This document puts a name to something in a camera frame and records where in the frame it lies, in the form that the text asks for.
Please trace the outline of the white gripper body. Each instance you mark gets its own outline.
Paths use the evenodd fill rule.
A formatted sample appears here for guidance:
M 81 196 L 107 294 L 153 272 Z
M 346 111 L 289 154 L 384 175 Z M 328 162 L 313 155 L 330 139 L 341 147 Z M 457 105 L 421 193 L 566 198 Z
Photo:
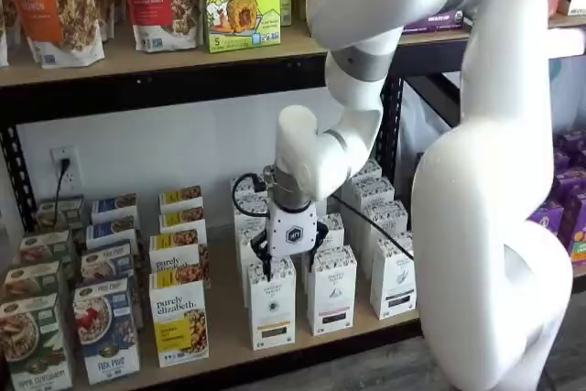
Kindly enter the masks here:
M 287 212 L 273 201 L 268 203 L 267 247 L 273 258 L 308 252 L 316 242 L 316 207 L 313 202 L 301 212 Z

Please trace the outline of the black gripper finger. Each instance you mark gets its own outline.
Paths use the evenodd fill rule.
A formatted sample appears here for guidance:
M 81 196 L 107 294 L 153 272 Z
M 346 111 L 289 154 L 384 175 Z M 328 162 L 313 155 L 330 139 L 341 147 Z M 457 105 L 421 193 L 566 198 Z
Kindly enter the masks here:
M 261 261 L 263 273 L 266 280 L 272 280 L 272 261 L 273 261 L 273 246 L 270 236 L 266 230 L 260 231 L 250 241 L 251 248 L 255 252 L 257 258 Z
M 328 226 L 325 223 L 317 221 L 317 230 L 316 230 L 314 245 L 309 250 L 309 256 L 308 256 L 309 268 L 313 268 L 315 255 L 317 254 L 318 250 L 320 249 L 328 232 L 329 232 Z

